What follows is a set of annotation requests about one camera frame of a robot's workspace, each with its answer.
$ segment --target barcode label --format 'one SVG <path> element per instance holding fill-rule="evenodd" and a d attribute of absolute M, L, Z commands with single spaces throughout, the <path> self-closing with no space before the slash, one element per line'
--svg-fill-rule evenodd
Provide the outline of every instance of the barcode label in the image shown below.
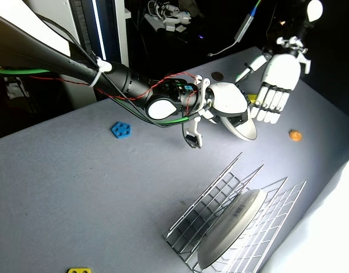
<path fill-rule="evenodd" d="M 245 205 L 240 205 L 237 209 L 236 209 L 236 211 L 235 211 L 235 213 L 233 214 L 233 216 L 234 217 L 239 217 L 239 214 L 243 211 L 245 209 Z"/>

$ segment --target blue connector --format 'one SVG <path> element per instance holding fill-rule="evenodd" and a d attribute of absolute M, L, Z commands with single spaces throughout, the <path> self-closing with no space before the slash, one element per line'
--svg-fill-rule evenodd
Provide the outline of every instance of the blue connector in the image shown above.
<path fill-rule="evenodd" d="M 127 138 L 131 136 L 131 125 L 123 123 L 123 122 L 117 122 L 112 128 L 112 133 L 116 136 L 116 138 Z"/>

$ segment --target gray table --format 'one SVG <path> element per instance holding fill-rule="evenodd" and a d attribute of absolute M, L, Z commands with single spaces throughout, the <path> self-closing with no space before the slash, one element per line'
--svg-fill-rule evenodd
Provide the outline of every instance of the gray table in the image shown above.
<path fill-rule="evenodd" d="M 191 72 L 233 81 L 259 52 Z M 256 93 L 260 75 L 243 87 Z M 132 125 L 130 138 L 113 136 L 117 121 Z M 279 122 L 256 126 L 244 142 L 202 122 L 204 146 L 193 150 L 180 127 L 149 126 L 105 100 L 0 139 L 0 272 L 189 272 L 162 234 L 239 152 L 239 177 L 265 164 L 254 187 L 308 180 L 277 245 L 349 158 L 349 118 L 300 81 Z"/>

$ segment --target orange object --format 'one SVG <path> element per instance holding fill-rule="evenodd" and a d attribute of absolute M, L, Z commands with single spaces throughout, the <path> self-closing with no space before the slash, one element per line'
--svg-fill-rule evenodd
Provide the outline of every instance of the orange object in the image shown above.
<path fill-rule="evenodd" d="M 302 134 L 297 130 L 290 130 L 289 137 L 293 141 L 301 141 L 302 140 Z"/>

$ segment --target yellow object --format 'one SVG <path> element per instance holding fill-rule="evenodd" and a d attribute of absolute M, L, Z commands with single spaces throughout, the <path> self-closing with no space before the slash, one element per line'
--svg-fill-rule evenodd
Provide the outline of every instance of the yellow object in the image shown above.
<path fill-rule="evenodd" d="M 68 273 L 91 273 L 89 268 L 71 268 Z"/>
<path fill-rule="evenodd" d="M 248 94 L 248 99 L 250 100 L 250 102 L 252 104 L 256 101 L 256 97 L 257 97 L 257 95 Z"/>
<path fill-rule="evenodd" d="M 289 137 L 293 141 L 301 141 L 302 140 L 302 134 L 297 130 L 290 130 Z"/>

